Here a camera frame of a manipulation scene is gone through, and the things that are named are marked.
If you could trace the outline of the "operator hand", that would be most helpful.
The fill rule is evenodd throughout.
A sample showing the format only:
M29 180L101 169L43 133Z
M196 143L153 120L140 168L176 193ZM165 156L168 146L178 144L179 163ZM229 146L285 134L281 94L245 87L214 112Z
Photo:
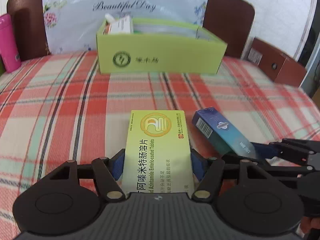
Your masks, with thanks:
M304 234L304 239L319 239L320 218L303 217L300 229Z

